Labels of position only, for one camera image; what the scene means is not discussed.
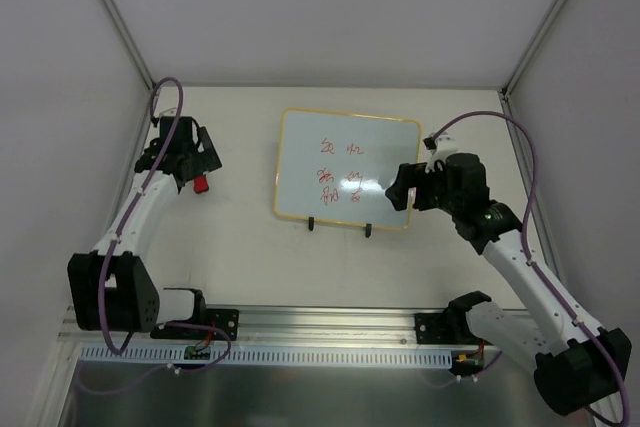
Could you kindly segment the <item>red whiteboard eraser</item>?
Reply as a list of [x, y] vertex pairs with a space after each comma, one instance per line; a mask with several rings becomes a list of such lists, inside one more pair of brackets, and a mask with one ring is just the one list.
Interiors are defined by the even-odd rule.
[[209, 191], [209, 183], [205, 175], [197, 176], [193, 180], [193, 190], [196, 194], [203, 194]]

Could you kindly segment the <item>yellow framed whiteboard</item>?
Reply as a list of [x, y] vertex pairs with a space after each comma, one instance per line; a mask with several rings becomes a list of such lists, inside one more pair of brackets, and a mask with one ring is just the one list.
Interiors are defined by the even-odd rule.
[[410, 214], [385, 191], [398, 167], [418, 160], [421, 126], [411, 119], [311, 109], [281, 117], [274, 213], [401, 231]]

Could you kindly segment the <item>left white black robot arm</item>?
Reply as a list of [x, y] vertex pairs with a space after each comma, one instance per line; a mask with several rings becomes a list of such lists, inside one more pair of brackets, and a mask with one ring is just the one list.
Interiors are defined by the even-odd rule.
[[145, 259], [166, 209], [182, 189], [207, 191], [207, 174], [221, 168], [207, 129], [192, 117], [164, 116], [159, 135], [134, 165], [124, 205], [88, 253], [67, 266], [75, 317], [83, 331], [149, 333], [161, 325], [187, 338], [208, 326], [203, 293], [190, 287], [156, 286]]

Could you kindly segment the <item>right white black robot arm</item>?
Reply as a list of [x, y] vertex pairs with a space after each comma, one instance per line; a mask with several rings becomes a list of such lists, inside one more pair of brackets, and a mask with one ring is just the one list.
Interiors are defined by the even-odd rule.
[[520, 323], [486, 295], [473, 292], [446, 309], [453, 340], [469, 343], [477, 337], [498, 347], [532, 374], [540, 396], [562, 416], [619, 394], [619, 423], [628, 423], [624, 377], [630, 339], [619, 328], [604, 328], [534, 259], [523, 223], [507, 205], [491, 199], [477, 155], [455, 153], [433, 167], [404, 163], [385, 195], [398, 211], [410, 206], [413, 195], [414, 209], [449, 214], [457, 233], [500, 273], [536, 324]]

